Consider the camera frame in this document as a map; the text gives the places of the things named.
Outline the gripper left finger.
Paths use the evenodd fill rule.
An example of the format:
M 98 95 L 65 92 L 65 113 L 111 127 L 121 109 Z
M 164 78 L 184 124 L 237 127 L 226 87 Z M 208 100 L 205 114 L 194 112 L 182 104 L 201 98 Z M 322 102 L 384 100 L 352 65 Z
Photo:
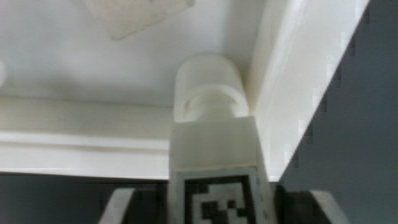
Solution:
M 118 188 L 114 190 L 98 224 L 123 224 L 134 193 L 134 188 Z

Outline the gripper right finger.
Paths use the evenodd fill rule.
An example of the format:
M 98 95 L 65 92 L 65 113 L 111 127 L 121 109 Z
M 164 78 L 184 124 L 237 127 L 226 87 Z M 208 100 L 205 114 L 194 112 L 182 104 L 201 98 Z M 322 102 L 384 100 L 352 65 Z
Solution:
M 320 207 L 324 223 L 352 224 L 333 194 L 328 191 L 312 190 L 312 196 Z

